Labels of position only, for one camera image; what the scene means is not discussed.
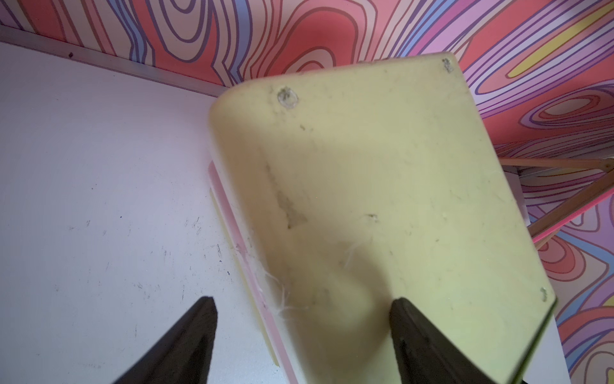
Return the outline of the yellow green drawer cabinet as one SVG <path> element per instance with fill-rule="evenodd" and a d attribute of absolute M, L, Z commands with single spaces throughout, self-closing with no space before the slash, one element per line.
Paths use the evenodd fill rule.
<path fill-rule="evenodd" d="M 556 305 L 457 59 L 259 78 L 209 110 L 217 201 L 290 383 L 398 383 L 414 304 L 496 383 Z"/>

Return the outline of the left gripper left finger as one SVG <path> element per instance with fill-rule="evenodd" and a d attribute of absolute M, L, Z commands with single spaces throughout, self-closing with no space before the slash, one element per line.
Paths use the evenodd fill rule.
<path fill-rule="evenodd" d="M 214 299 L 201 297 L 116 382 L 206 384 L 216 330 Z"/>

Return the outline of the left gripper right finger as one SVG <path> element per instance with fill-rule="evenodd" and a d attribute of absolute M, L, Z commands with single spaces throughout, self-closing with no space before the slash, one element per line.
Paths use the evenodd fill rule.
<path fill-rule="evenodd" d="M 401 382 L 409 384 L 491 383 L 408 299 L 390 308 L 390 330 Z"/>

